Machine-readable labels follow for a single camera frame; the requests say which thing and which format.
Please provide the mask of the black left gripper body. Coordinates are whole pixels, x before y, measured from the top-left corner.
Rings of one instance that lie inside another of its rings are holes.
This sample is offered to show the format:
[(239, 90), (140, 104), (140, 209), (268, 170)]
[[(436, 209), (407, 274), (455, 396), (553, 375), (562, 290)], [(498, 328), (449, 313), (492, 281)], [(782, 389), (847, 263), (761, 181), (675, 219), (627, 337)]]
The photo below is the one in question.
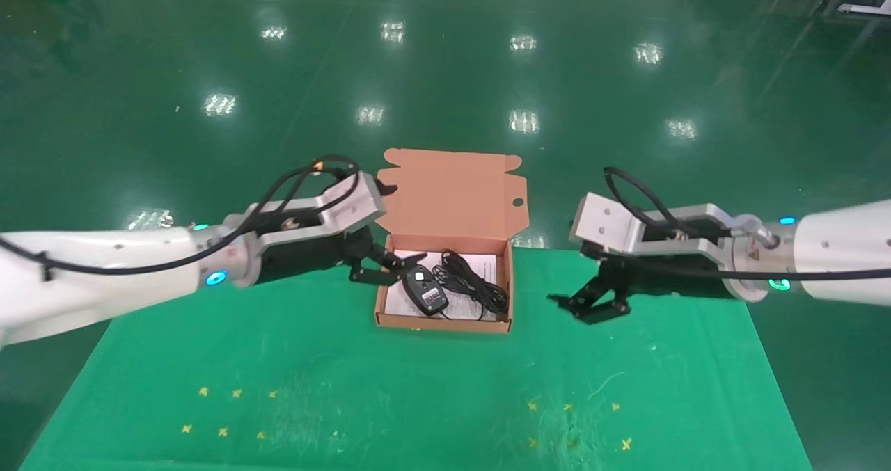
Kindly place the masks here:
[(267, 247), (260, 256), (259, 284), (348, 264), (372, 243), (372, 230), (363, 227), (350, 233)]

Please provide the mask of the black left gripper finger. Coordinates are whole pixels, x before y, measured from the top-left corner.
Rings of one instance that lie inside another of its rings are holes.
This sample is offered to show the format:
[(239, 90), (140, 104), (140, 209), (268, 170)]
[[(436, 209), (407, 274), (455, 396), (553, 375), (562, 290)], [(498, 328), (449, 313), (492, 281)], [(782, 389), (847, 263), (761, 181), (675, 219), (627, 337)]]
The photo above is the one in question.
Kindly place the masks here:
[(404, 263), (395, 263), (395, 265), (385, 266), (382, 269), (366, 269), (360, 262), (351, 262), (348, 278), (356, 283), (367, 284), (378, 287), (389, 287), (397, 284), (405, 270)]
[(387, 271), (411, 269), (419, 265), (426, 257), (426, 252), (410, 253), (407, 257), (401, 257), (385, 247), (372, 247), (372, 261), (378, 263)]

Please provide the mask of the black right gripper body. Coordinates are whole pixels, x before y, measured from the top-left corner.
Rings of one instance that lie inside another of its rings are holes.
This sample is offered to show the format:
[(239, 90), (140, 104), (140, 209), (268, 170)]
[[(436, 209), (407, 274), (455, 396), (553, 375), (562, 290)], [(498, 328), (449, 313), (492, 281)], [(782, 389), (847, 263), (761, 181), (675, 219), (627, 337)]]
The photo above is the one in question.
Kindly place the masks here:
[(717, 277), (698, 278), (678, 274), (681, 269), (696, 271), (717, 271), (717, 264), (704, 255), (656, 255), (640, 259), (671, 268), (648, 269), (633, 262), (630, 255), (599, 253), (599, 277), (602, 286), (615, 297), (629, 299), (636, 294), (643, 296), (679, 296), (693, 298), (735, 299), (726, 287), (725, 281)]

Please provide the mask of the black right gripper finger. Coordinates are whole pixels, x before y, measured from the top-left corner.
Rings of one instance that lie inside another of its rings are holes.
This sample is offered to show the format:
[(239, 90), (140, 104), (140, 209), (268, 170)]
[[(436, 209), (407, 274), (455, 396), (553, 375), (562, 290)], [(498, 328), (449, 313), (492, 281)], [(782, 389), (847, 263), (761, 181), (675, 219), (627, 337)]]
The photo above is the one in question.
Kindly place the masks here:
[(586, 312), (586, 310), (612, 306), (612, 300), (601, 302), (612, 290), (613, 285), (610, 281), (595, 276), (580, 287), (572, 296), (547, 294), (547, 299), (556, 303), (561, 309), (569, 310), (569, 312)]
[(587, 325), (595, 325), (620, 318), (631, 312), (627, 301), (622, 299), (596, 303), (590, 298), (575, 297), (569, 301), (569, 311), (573, 317)]

